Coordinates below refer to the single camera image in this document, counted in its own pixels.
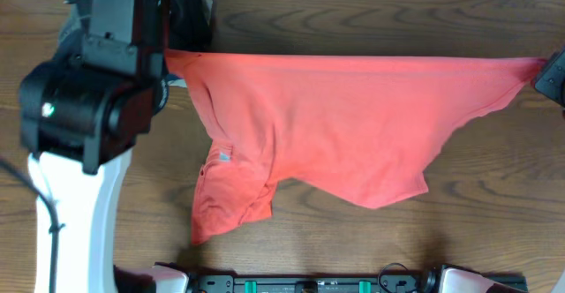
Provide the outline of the red t-shirt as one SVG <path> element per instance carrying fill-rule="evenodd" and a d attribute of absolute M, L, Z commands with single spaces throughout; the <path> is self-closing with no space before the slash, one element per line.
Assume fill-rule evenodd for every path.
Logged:
<path fill-rule="evenodd" d="M 171 50 L 212 140 L 192 203 L 192 242 L 272 214 L 294 178 L 376 209 L 426 192 L 452 132 L 506 108 L 543 60 L 275 56 Z"/>

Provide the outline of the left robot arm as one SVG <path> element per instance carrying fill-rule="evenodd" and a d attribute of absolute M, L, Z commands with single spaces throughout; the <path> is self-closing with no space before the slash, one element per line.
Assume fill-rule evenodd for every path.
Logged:
<path fill-rule="evenodd" d="M 170 0 L 66 0 L 55 55 L 19 88 L 37 196 L 38 292 L 113 292 L 117 201 L 165 106 Z"/>

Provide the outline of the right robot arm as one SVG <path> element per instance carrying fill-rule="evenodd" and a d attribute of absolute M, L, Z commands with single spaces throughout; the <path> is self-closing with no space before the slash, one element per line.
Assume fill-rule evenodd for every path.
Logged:
<path fill-rule="evenodd" d="M 564 49 L 554 53 L 531 82 L 547 99 L 564 108 Z M 444 267 L 439 293 L 526 293 L 525 280 L 502 276 L 493 280 L 458 267 Z"/>

